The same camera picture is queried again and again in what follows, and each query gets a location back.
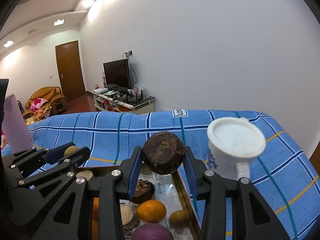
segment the ceiling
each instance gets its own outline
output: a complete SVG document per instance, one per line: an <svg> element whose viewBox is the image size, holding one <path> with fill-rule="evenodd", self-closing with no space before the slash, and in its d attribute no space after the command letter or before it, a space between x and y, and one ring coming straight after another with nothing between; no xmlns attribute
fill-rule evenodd
<svg viewBox="0 0 320 240"><path fill-rule="evenodd" d="M79 24L85 17L88 11L78 11L78 12L68 12L62 14L55 14L40 20L31 22L29 24L24 25L23 27L15 30L14 32L10 33L3 39L0 39L0 55L4 53L7 49L11 49L15 45L30 39L33 36L39 35L41 33L63 29L66 27L71 27L74 25ZM57 21L58 19L64 19L64 24L54 26L53 22ZM5 48L1 46L5 44L7 41L14 41L14 45Z"/></svg>
<svg viewBox="0 0 320 240"><path fill-rule="evenodd" d="M73 11L78 0L30 0L17 5L0 32L0 39L23 25L49 15Z"/></svg>
<svg viewBox="0 0 320 240"><path fill-rule="evenodd" d="M38 34L80 24L95 0L29 0L17 5L0 31L0 55L22 41ZM63 25L53 22L64 19ZM7 41L14 44L3 47Z"/></svg>

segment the chair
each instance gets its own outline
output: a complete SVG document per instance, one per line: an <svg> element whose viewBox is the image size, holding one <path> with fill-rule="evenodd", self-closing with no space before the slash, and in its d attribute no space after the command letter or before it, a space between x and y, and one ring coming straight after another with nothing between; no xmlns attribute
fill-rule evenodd
<svg viewBox="0 0 320 240"><path fill-rule="evenodd" d="M24 110L23 110L22 104L21 104L21 102L19 100L17 100L17 102L18 102L18 106L19 106L20 112L21 112L21 114L23 114Z"/></svg>
<svg viewBox="0 0 320 240"><path fill-rule="evenodd" d="M26 102L26 111L23 113L23 119L27 119L33 115L33 111L30 109L30 106L37 98L43 98L48 100L43 104L40 109L45 109L47 106L52 106L51 114L61 114L67 110L67 98L61 92L60 87L44 87L40 88L32 94L30 99Z"/></svg>

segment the paper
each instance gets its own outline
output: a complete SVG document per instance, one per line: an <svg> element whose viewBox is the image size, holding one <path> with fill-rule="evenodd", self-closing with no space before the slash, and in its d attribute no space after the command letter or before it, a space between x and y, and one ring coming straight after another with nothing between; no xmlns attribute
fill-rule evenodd
<svg viewBox="0 0 320 240"><path fill-rule="evenodd" d="M177 210L182 210L177 189L172 181L172 176L170 174L159 175L150 171L146 173L140 173L139 179L148 180L155 185L156 191L152 199L157 199L161 201L167 209L166 216L159 224L168 228L171 231L175 240L193 240L189 228L175 229L169 223L170 215ZM125 203L128 206L130 206L134 211L137 211L138 204L131 203L128 200L120 200L120 203ZM140 220L139 226L146 223L147 222Z"/></svg>

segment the blanket label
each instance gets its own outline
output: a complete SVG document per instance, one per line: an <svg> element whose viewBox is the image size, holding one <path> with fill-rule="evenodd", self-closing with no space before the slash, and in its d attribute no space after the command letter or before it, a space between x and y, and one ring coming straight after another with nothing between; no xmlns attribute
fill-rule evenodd
<svg viewBox="0 0 320 240"><path fill-rule="evenodd" d="M187 117L188 112L185 109L172 110L172 117Z"/></svg>

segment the tv stand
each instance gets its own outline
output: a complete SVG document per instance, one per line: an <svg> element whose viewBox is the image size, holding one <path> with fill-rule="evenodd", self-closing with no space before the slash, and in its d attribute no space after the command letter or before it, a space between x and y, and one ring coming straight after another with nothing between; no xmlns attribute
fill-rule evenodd
<svg viewBox="0 0 320 240"><path fill-rule="evenodd" d="M133 114L146 114L154 112L154 101L155 97L143 96L143 99L138 103L128 102L125 103L119 100L112 100L108 96L91 92L93 94L94 106L100 111L108 111L110 102L116 103L114 107L115 112L119 113L133 113Z"/></svg>

